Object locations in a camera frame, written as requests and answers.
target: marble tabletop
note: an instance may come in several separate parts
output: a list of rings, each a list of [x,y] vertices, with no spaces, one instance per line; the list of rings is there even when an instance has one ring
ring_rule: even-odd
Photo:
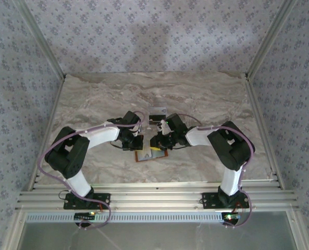
[[[223,72],[100,73],[66,76],[58,101],[50,145],[61,128],[85,129],[128,110],[148,114],[164,103],[168,114],[191,114],[203,124],[233,121],[254,143],[256,152],[244,179],[268,179],[271,172],[244,81]],[[187,126],[197,125],[183,117]],[[47,163],[43,168],[59,176]],[[90,183],[220,182],[224,166],[212,147],[169,151],[168,157],[135,162],[134,152],[104,143],[87,152],[82,171]],[[39,184],[55,184],[43,176]]]

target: floral wallpaper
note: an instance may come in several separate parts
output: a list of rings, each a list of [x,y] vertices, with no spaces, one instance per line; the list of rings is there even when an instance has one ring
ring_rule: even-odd
[[[246,72],[282,1],[27,1],[64,73]]]
[[[12,1],[0,1],[0,247],[59,84]]]
[[[286,187],[309,228],[309,0],[298,0],[253,80]]]

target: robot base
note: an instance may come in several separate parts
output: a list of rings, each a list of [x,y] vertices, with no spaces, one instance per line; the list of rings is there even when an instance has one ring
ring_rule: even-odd
[[[218,193],[202,193],[200,203],[203,204],[204,209],[234,209],[249,208],[248,198],[244,193],[237,191],[234,195],[228,196],[220,187]]]
[[[96,199],[102,202],[110,204],[110,194],[108,193],[94,193],[93,188],[89,192],[85,198],[89,199]],[[98,209],[108,209],[105,205],[99,205],[97,202],[87,202],[82,199],[79,199],[74,194],[69,193],[65,196],[64,200],[64,209],[65,210],[83,210],[83,209],[90,209],[90,210],[98,210]]]

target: metal frame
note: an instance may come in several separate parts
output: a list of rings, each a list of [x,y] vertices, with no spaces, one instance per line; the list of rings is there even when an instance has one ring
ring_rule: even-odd
[[[251,197],[254,212],[266,211],[286,211],[292,234],[297,248],[309,249],[309,237],[302,220],[296,195],[291,190],[285,190],[284,183],[274,150],[264,124],[261,109],[257,103],[255,92],[249,81],[245,80],[246,90],[251,102],[258,128],[261,133],[269,164],[273,171],[271,180],[246,180],[242,182],[244,190]],[[55,101],[52,115],[46,130],[44,141],[40,152],[47,146],[51,132],[52,122],[56,111],[58,99],[61,92],[60,87],[58,97]],[[27,191],[21,192],[19,201],[16,204],[11,227],[8,230],[7,238],[3,249],[15,249],[21,239],[23,224],[29,215],[42,214],[69,215],[75,213],[74,210],[63,210],[64,201],[58,198],[58,193],[65,188],[62,185],[40,185],[35,182],[37,169],[31,178],[31,183]],[[208,182],[180,182],[180,183],[129,183],[129,184],[95,184],[95,192],[110,193],[110,206],[114,215],[125,213],[217,213],[228,211],[227,209],[203,209],[200,203],[201,193],[217,192],[220,183]]]
[[[44,38],[42,31],[40,30],[35,18],[33,17],[27,3],[24,0],[13,0],[15,6],[18,8],[24,22],[27,24],[29,30],[31,31],[33,37],[41,48],[42,53],[50,63],[52,70],[55,72],[59,79],[64,78],[64,73],[59,63],[48,45],[48,42]]]
[[[280,6],[272,24],[270,25],[267,34],[265,35],[262,43],[259,46],[259,49],[256,55],[253,58],[253,61],[250,64],[248,69],[248,80],[252,80],[261,66],[265,56],[272,47],[278,33],[283,27],[287,17],[291,13],[293,7],[295,6],[297,0],[284,0]]]
[[[169,212],[203,211],[201,193],[217,192],[220,183],[130,183],[94,184],[97,193],[110,193],[110,207],[114,212]],[[298,209],[293,191],[281,190],[278,181],[244,181],[255,211],[291,211]],[[53,212],[63,210],[64,201],[58,193],[62,185],[36,185],[32,192],[22,192],[16,209],[26,212]],[[230,209],[207,209],[206,211],[230,211]]]
[[[94,215],[93,223],[103,223],[109,213],[100,212]],[[81,222],[74,219],[74,212],[29,212],[26,223],[65,223]],[[176,223],[176,222],[200,222],[200,223],[223,223],[220,212],[116,212],[111,215],[109,223]]]

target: wire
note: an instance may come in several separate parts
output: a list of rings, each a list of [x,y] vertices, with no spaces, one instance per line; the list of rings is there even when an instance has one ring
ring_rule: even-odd
[[[109,215],[108,215],[108,218],[107,218],[107,220],[106,220],[105,222],[103,222],[103,223],[101,223],[101,224],[99,224],[99,225],[97,225],[97,226],[84,228],[85,230],[87,230],[87,229],[90,229],[90,230],[91,230],[91,229],[95,229],[95,228],[101,228],[101,227],[107,225],[108,222],[109,222],[109,220],[110,220],[110,218],[111,218],[111,215],[112,215],[112,209],[110,208],[110,206],[109,206],[107,203],[102,202],[102,201],[99,201],[98,199],[88,199],[88,198],[85,198],[85,197],[80,196],[77,192],[75,192],[74,190],[72,190],[72,188],[70,187],[70,185],[69,185],[67,182],[63,181],[61,178],[59,178],[59,177],[57,177],[57,176],[54,176],[54,175],[52,175],[52,174],[47,173],[46,171],[44,171],[44,170],[42,169],[42,166],[41,166],[42,160],[43,160],[43,158],[45,157],[45,155],[48,154],[55,146],[57,146],[59,143],[65,141],[65,140],[67,140],[67,139],[69,139],[69,138],[71,138],[71,137],[73,137],[73,136],[75,136],[75,135],[78,135],[78,134],[86,134],[86,133],[93,132],[93,131],[97,131],[97,130],[103,129],[103,128],[112,128],[112,127],[124,127],[124,128],[128,128],[128,127],[135,127],[135,126],[141,125],[141,124],[144,122],[144,120],[145,120],[145,114],[144,114],[143,112],[141,112],[141,111],[135,111],[134,113],[140,113],[140,114],[143,116],[143,119],[140,120],[139,122],[135,123],[135,124],[130,124],[130,125],[123,125],[123,124],[105,124],[105,125],[95,126],[95,127],[90,128],[90,129],[87,129],[87,130],[80,130],[80,131],[74,132],[74,133],[72,133],[72,134],[69,134],[69,135],[67,135],[67,136],[65,136],[65,137],[63,137],[63,138],[61,138],[61,139],[59,139],[57,142],[53,143],[46,151],[43,152],[43,154],[38,158],[38,160],[37,160],[37,162],[36,162],[36,163],[37,163],[38,169],[39,169],[44,175],[46,175],[46,176],[48,176],[48,177],[50,177],[50,178],[52,178],[52,179],[55,179],[55,180],[57,180],[58,182],[60,182],[61,184],[63,184],[68,190],[71,190],[71,193],[74,194],[77,198],[82,199],[82,200],[87,201],[87,202],[96,202],[96,203],[102,204],[102,205],[104,205],[104,206],[106,206],[106,207],[108,208],[108,210],[109,210]]]
[[[190,117],[191,119],[194,119],[195,121],[197,121],[199,124],[200,124],[200,126],[202,126],[202,123],[201,123],[201,121],[199,121],[197,118],[195,118],[195,117],[193,117],[193,116],[191,116],[191,115],[188,115],[188,114],[178,114],[179,116],[188,116],[188,117]]]
[[[62,190],[62,191],[60,191],[60,192],[58,193],[58,198],[60,198],[60,199],[62,199],[62,200],[64,200],[64,201],[66,201],[66,199],[63,199],[63,198],[61,198],[61,196],[60,196],[60,194],[61,194],[62,192],[69,192],[69,191],[68,191],[68,190]]]
[[[111,146],[113,146],[113,147],[116,147],[116,148],[119,148],[119,149],[123,149],[122,147],[119,147],[119,146],[117,146],[117,145],[114,145],[112,142],[110,142],[110,144],[111,144]]]
[[[238,206],[241,207],[242,212],[243,212],[243,207],[242,207],[241,203],[240,203],[240,202],[237,202],[237,203],[236,203],[236,207],[233,209],[233,211],[232,211],[231,213],[235,212],[235,210],[237,210]]]
[[[252,201],[249,197],[249,194],[247,192],[245,192],[244,190],[241,189],[241,181],[242,181],[242,177],[243,177],[243,173],[245,172],[245,168],[246,166],[250,163],[250,161],[252,160],[253,156],[254,156],[254,149],[253,149],[253,146],[251,144],[251,142],[248,140],[248,138],[242,134],[241,132],[239,132],[238,130],[235,130],[235,129],[232,129],[230,127],[226,127],[226,126],[214,126],[214,127],[209,127],[209,128],[197,128],[198,130],[200,131],[204,131],[204,130],[215,130],[215,129],[225,129],[225,130],[228,130],[228,131],[231,131],[239,136],[241,136],[246,142],[247,142],[247,145],[250,149],[250,157],[248,159],[248,161],[242,166],[241,168],[241,174],[240,174],[240,177],[239,177],[239,182],[238,182],[238,189],[241,193],[243,193],[245,196],[247,196],[248,198],[248,202],[249,202],[249,213],[247,215],[247,218],[245,219],[244,222],[238,224],[238,225],[233,225],[229,222],[224,222],[225,225],[229,225],[229,226],[232,226],[232,227],[240,227],[244,224],[246,224],[246,222],[249,220],[250,218],[250,215],[252,213]]]
[[[184,147],[173,147],[172,149],[181,149],[181,148],[186,148],[188,146],[184,146]]]

